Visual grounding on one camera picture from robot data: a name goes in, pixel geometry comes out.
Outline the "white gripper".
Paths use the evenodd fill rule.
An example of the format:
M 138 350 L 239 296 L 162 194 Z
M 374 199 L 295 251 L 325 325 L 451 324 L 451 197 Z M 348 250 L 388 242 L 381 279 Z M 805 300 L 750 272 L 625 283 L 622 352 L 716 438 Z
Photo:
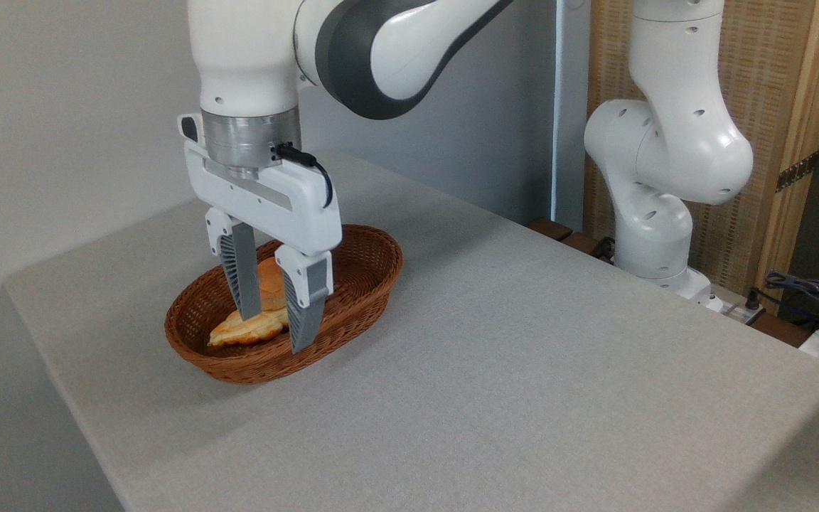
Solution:
M 205 214 L 210 249 L 221 259 L 242 321 L 262 312 L 252 228 L 286 244 L 275 258 L 283 272 L 291 349 L 301 352 L 314 343 L 333 293 L 331 253 L 325 250 L 342 240 L 337 196 L 327 194 L 321 174 L 289 160 L 265 169 L 215 162 L 205 148 L 201 114 L 179 116 L 178 130 L 186 137 L 196 197 L 212 206 Z

